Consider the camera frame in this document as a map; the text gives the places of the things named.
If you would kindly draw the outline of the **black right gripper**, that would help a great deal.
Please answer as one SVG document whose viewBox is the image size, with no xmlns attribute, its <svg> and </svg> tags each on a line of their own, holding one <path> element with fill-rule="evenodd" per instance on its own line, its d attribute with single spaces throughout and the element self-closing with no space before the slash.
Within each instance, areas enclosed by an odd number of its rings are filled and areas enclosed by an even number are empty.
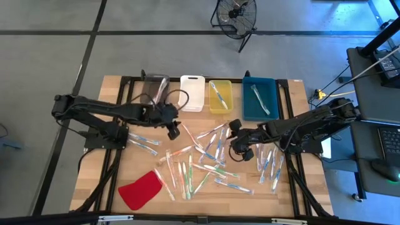
<svg viewBox="0 0 400 225">
<path fill-rule="evenodd" d="M 235 119 L 229 123 L 231 130 L 229 150 L 233 150 L 242 159 L 234 159 L 234 161 L 249 161 L 254 157 L 254 152 L 250 145 L 259 143 L 259 129 L 241 128 L 242 124 L 239 119 Z"/>
</svg>

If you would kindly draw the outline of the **white plastic bin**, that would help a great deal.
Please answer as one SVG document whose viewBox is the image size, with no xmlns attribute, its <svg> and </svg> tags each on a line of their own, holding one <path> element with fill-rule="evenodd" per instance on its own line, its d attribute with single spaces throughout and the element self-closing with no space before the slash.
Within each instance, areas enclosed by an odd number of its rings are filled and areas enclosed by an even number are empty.
<svg viewBox="0 0 400 225">
<path fill-rule="evenodd" d="M 205 78 L 203 76 L 181 76 L 180 90 L 178 105 L 182 111 L 198 113 L 203 110 L 205 96 Z"/>
</svg>

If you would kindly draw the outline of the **grey transparent plastic bin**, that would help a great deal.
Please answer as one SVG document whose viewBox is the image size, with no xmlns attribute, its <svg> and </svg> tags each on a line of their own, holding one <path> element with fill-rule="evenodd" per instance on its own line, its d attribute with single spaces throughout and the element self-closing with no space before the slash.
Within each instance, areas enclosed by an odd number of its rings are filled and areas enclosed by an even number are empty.
<svg viewBox="0 0 400 225">
<path fill-rule="evenodd" d="M 152 101 L 155 95 L 157 94 L 157 91 L 159 89 L 160 83 L 163 80 L 163 78 L 167 79 L 168 85 L 166 86 L 159 103 L 166 100 L 167 94 L 169 92 L 170 77 L 164 74 L 147 74 L 146 77 L 144 78 L 144 86 L 142 88 L 142 93 L 144 93 L 144 95 L 140 97 L 141 103 L 152 104 Z"/>
</svg>

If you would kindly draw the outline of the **yellow plastic bin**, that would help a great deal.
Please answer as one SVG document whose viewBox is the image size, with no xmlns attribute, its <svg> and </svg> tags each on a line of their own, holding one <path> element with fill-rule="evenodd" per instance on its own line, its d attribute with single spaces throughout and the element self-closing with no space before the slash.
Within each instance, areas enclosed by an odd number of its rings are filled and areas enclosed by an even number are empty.
<svg viewBox="0 0 400 225">
<path fill-rule="evenodd" d="M 225 109 L 219 101 L 216 93 L 210 85 L 213 82 L 222 98 L 226 102 L 228 109 Z M 229 114 L 234 108 L 233 105 L 233 87 L 229 80 L 210 80 L 209 81 L 209 110 L 212 114 Z"/>
</svg>

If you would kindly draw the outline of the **teal plastic bin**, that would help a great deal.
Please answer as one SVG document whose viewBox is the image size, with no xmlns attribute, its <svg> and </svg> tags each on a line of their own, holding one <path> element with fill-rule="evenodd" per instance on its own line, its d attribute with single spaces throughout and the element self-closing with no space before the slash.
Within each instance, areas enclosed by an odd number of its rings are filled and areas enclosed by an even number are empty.
<svg viewBox="0 0 400 225">
<path fill-rule="evenodd" d="M 251 88 L 255 86 L 259 96 L 270 114 L 266 114 L 255 92 Z M 244 77 L 242 80 L 242 118 L 245 121 L 270 121 L 279 118 L 278 95 L 276 82 L 271 78 Z"/>
</svg>

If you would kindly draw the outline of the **red cloth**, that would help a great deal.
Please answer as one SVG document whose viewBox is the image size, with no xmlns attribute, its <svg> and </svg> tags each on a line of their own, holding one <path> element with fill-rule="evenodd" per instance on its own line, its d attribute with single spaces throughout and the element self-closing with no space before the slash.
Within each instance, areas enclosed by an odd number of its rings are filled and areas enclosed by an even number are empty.
<svg viewBox="0 0 400 225">
<path fill-rule="evenodd" d="M 118 193 L 130 210 L 137 211 L 156 196 L 162 186 L 156 173 L 149 171 L 135 182 L 119 187 Z"/>
</svg>

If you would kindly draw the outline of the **white paper sheet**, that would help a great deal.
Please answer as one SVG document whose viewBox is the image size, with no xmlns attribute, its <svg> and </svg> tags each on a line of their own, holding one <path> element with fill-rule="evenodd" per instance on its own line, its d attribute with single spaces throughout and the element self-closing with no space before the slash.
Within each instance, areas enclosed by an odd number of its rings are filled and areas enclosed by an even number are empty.
<svg viewBox="0 0 400 225">
<path fill-rule="evenodd" d="M 331 159 L 331 138 L 327 138 L 321 142 L 323 158 Z"/>
</svg>

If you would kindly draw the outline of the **black floor fan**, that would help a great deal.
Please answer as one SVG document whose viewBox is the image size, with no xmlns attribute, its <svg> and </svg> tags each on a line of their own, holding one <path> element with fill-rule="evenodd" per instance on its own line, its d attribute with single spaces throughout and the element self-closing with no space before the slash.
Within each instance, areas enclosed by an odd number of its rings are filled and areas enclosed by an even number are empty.
<svg viewBox="0 0 400 225">
<path fill-rule="evenodd" d="M 241 53 L 250 37 L 257 31 L 256 0 L 217 0 L 210 18 L 213 28 L 220 28 L 227 37 L 241 40 Z"/>
</svg>

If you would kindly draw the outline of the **grey desk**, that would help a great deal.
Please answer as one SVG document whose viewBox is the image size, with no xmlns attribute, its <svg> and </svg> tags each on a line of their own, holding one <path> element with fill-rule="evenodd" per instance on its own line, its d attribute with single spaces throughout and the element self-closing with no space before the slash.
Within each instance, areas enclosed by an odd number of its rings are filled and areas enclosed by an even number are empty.
<svg viewBox="0 0 400 225">
<path fill-rule="evenodd" d="M 358 196 L 365 193 L 400 197 L 400 181 L 392 182 L 371 167 L 371 161 L 384 159 L 379 128 L 400 130 L 400 89 L 383 87 L 370 57 L 360 55 L 360 48 L 346 50 L 351 76 L 364 74 L 353 81 L 361 118 L 351 124 L 351 137 L 357 157 Z"/>
</svg>

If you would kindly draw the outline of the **black computer mouse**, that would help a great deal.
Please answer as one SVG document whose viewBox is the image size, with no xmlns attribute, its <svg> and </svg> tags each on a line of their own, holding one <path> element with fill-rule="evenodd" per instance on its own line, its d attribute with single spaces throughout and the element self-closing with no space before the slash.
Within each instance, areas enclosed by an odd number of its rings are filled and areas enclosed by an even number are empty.
<svg viewBox="0 0 400 225">
<path fill-rule="evenodd" d="M 397 167 L 388 164 L 383 159 L 373 159 L 371 161 L 371 167 L 384 178 L 395 183 L 400 182 L 400 170 Z"/>
</svg>

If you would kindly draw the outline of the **black power adapter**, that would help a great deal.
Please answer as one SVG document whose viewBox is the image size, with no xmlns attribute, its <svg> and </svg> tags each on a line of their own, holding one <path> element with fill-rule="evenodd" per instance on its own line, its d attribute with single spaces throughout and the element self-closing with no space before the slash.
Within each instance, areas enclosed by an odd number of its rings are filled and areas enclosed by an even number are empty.
<svg viewBox="0 0 400 225">
<path fill-rule="evenodd" d="M 394 53 L 376 65 L 381 86 L 400 89 L 400 56 Z"/>
</svg>

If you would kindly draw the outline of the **black desk pole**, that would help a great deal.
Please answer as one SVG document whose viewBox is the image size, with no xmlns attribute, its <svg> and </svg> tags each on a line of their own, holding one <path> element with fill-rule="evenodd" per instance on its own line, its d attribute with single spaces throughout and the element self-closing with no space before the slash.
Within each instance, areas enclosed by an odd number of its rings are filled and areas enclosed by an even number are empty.
<svg viewBox="0 0 400 225">
<path fill-rule="evenodd" d="M 378 47 L 384 44 L 388 39 L 400 30 L 400 17 L 384 28 L 370 43 L 365 47 L 359 48 L 358 53 L 361 56 L 370 56 Z"/>
</svg>

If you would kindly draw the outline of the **silver frame bracket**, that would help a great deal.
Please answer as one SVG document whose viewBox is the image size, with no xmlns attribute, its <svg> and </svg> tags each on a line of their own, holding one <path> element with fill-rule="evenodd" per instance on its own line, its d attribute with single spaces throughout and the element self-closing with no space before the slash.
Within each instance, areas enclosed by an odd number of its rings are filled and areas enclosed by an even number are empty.
<svg viewBox="0 0 400 225">
<path fill-rule="evenodd" d="M 281 225 L 308 225 L 308 222 L 305 220 L 285 219 L 285 218 L 272 218 L 271 223 L 281 224 Z"/>
<path fill-rule="evenodd" d="M 107 216 L 99 216 L 98 222 L 99 223 L 107 223 L 112 221 L 129 221 L 133 220 L 133 215 L 107 215 Z"/>
</svg>

